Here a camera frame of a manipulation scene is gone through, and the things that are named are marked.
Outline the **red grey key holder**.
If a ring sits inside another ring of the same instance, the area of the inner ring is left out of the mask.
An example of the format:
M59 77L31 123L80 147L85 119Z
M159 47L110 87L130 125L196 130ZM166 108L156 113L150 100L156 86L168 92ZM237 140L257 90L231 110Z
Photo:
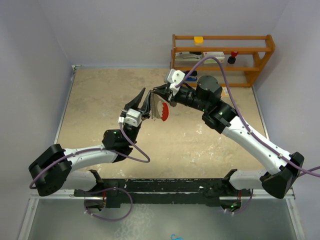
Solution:
M152 92L150 94L150 108L151 108L151 119L160 119L165 122L169 117L169 106L160 98L157 94Z

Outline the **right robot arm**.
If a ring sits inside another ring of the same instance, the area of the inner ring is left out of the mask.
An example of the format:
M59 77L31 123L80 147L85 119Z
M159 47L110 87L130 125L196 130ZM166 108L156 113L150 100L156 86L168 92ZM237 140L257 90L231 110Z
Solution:
M226 195L262 189L277 199L284 198L300 174L294 165L303 165L302 154L278 147L242 120L235 108L221 99L223 88L213 76L200 77L196 88L182 86L174 93L170 87L166 83L152 91L173 107L182 104L202 111L202 120L209 128L235 141L263 165L261 170L230 171L222 183Z

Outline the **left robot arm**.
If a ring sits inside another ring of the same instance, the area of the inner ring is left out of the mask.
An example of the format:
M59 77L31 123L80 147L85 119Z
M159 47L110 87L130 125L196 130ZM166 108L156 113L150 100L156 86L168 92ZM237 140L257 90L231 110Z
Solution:
M119 128L106 130L100 145L84 148L48 147L28 167L32 177L29 188L41 197L62 189L77 170L98 164L111 164L131 159L149 163L150 157L137 146L142 122L151 116L152 92L144 90L128 102L118 119Z

